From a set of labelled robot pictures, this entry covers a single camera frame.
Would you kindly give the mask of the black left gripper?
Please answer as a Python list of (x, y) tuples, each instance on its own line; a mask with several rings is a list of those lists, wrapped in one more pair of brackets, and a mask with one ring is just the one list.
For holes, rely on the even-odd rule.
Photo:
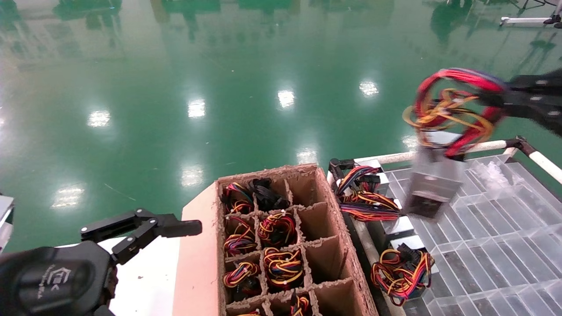
[(3, 316), (115, 316), (118, 283), (109, 252), (91, 241), (2, 254)]

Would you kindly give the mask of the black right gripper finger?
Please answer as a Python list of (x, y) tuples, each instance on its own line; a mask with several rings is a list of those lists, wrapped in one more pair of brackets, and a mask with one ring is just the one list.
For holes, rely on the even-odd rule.
[(510, 117), (529, 119), (544, 129), (562, 136), (562, 107), (551, 104), (505, 104), (504, 113)]
[(504, 104), (537, 102), (561, 106), (562, 71), (554, 70), (540, 75), (518, 75), (503, 82), (500, 92), (483, 92), (483, 103), (502, 107)]

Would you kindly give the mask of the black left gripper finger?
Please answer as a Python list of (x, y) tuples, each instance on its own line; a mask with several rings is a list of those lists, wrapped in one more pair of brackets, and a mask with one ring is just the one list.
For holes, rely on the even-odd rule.
[(174, 214), (153, 214), (137, 208), (111, 218), (86, 225), (81, 229), (81, 240), (100, 243), (128, 234), (112, 248), (111, 256), (124, 265), (158, 237), (176, 238), (197, 236), (202, 233), (200, 220), (181, 221)]

